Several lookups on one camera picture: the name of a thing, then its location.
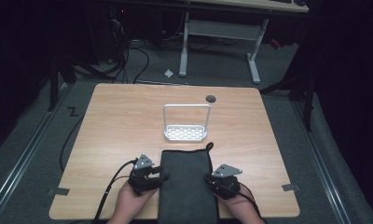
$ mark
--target human hand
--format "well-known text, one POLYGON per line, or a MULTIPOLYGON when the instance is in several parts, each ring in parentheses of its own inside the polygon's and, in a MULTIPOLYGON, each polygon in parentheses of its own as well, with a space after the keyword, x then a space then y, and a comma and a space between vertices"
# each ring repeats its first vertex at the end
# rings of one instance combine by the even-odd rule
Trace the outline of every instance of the human hand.
POLYGON ((144 205, 154 195, 158 189, 143 191, 141 196, 137 196, 128 181, 120 188, 117 195, 117 204, 114 214, 108 224, 130 223, 143 210, 144 205))
MULTIPOLYGON (((251 191, 243 184, 240 184, 239 192, 255 201, 251 191)), ((264 221, 259 217, 251 202, 243 198, 241 195, 238 194, 236 197, 227 200, 222 199, 218 195, 215 196, 218 201, 223 203, 227 207, 228 211, 242 224, 265 224, 264 221)))

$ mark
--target metal basket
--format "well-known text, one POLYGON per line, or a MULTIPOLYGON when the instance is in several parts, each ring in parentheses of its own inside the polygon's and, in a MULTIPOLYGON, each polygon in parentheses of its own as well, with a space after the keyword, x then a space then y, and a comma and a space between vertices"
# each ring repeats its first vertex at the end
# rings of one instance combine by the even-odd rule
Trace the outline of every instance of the metal basket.
POLYGON ((164 136, 169 141, 199 142, 207 135, 207 125, 210 117, 210 105, 165 105, 163 107, 164 136), (207 107, 207 117, 204 126, 199 124, 167 124, 166 108, 168 107, 207 107))

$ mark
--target black cable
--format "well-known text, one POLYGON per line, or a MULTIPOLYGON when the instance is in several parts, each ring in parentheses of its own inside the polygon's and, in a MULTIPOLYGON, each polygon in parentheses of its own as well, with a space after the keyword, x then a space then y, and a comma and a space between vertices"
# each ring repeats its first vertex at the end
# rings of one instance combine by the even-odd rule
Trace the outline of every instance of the black cable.
POLYGON ((183 27, 185 16, 186 16, 186 13, 183 12, 183 14, 181 15, 180 25, 178 26, 177 31, 175 31, 174 35, 172 35, 171 37, 166 38, 166 39, 162 39, 162 42, 167 41, 167 40, 172 40, 172 39, 178 38, 180 36, 183 36, 183 35, 179 35, 179 33, 181 31, 181 28, 183 27))
POLYGON ((86 222, 86 221, 87 220, 76 220, 76 221, 70 222, 69 224, 83 223, 83 222, 86 222))
POLYGON ((251 203, 251 205, 254 207, 254 209, 256 210, 256 213, 258 214, 258 216, 262 219, 262 216, 260 215, 260 212, 259 212, 259 208, 258 208, 258 205, 256 205, 256 201, 255 200, 252 200, 251 198, 249 198, 248 196, 246 196, 245 194, 243 193, 240 193, 234 189, 230 189, 228 188, 227 186, 225 185, 222 185, 222 184, 218 184, 221 188, 224 188, 224 189, 227 189, 229 191, 231 191, 232 193, 235 193, 235 194, 239 194, 240 196, 242 196, 243 198, 245 198, 246 200, 248 200, 248 202, 251 203))
MULTIPOLYGON (((126 62, 129 60, 129 47, 127 48, 127 56, 126 56, 126 62)), ((126 84, 129 83, 128 75, 126 75, 126 65, 123 68, 123 76, 122 76, 122 83, 125 83, 124 80, 126 78, 126 84)))
POLYGON ((227 45, 227 46, 233 46, 233 45, 239 44, 239 42, 243 43, 245 41, 246 40, 238 39, 238 40, 233 41, 232 43, 227 43, 227 42, 215 40, 214 38, 212 38, 213 43, 218 44, 218 45, 227 45))
POLYGON ((62 173, 64 172, 64 166, 62 164, 62 157, 63 157, 63 153, 64 153, 64 150, 65 150, 65 146, 67 145, 68 141, 70 140, 70 137, 71 137, 71 134, 74 132, 74 130, 76 129, 76 127, 78 126, 78 124, 82 121, 82 119, 85 117, 85 115, 83 115, 79 120, 78 122, 76 123, 76 125, 74 125, 73 129, 71 130, 71 132, 67 135, 67 138, 65 139, 64 143, 63 143, 63 146, 62 146, 62 151, 61 151, 61 156, 59 157, 59 164, 61 166, 61 170, 62 170, 62 173))
POLYGON ((117 74, 114 76, 113 80, 111 83, 114 83, 116 80, 117 80, 117 77, 119 76, 120 72, 122 70, 125 69, 125 66, 126 66, 126 62, 128 61, 128 58, 129 58, 129 53, 128 53, 128 56, 127 58, 125 59, 125 57, 122 57, 122 60, 123 60, 123 66, 119 68, 119 71, 117 71, 117 74))
POLYGON ((138 50, 138 51, 142 52, 146 56, 146 65, 143 68, 143 70, 139 74, 137 74, 137 76, 134 78, 133 84, 136 84, 137 78, 146 70, 146 68, 148 67, 148 64, 149 64, 149 56, 148 56, 148 54, 146 54, 144 51, 142 51, 140 49, 135 49, 135 50, 138 50))
MULTIPOLYGON (((202 40, 201 42, 204 41, 204 39, 207 38, 207 37, 203 37, 203 36, 191 36, 190 37, 190 40, 202 40)), ((191 44, 191 41, 188 42, 188 47, 191 48, 191 49, 207 49, 209 48, 211 45, 212 45, 212 39, 211 38, 208 38, 208 43, 206 44, 206 46, 202 47, 202 48, 195 48, 193 47, 191 44)))
POLYGON ((100 214, 102 213, 102 210, 103 210, 103 207, 104 207, 105 200, 107 199, 108 193, 110 192, 110 190, 111 190, 111 188, 112 188, 112 185, 114 184, 115 181, 118 180, 117 175, 119 174, 119 172, 120 172, 123 168, 125 168, 127 165, 129 165, 129 164, 135 164, 137 161, 138 161, 138 159, 135 159, 134 161, 128 161, 128 162, 126 162, 125 164, 123 164, 123 165, 122 165, 122 166, 117 170, 117 172, 115 173, 114 177, 111 179, 110 183, 108 184, 107 189, 105 190, 104 195, 103 195, 103 197, 102 197, 102 200, 100 201, 99 208, 97 209, 96 216, 94 217, 94 223, 97 223, 97 222, 99 221, 99 216, 100 216, 100 214))
POLYGON ((117 180, 119 180, 121 178, 126 178, 126 177, 129 177, 129 176, 128 175, 122 175, 122 176, 118 177, 117 179, 115 179, 115 181, 117 181, 117 180))
POLYGON ((178 40, 180 37, 182 37, 181 35, 180 36, 177 36, 173 39, 166 39, 166 40, 162 40, 162 44, 166 45, 166 46, 170 46, 170 47, 179 47, 181 45, 183 45, 183 40, 178 40))

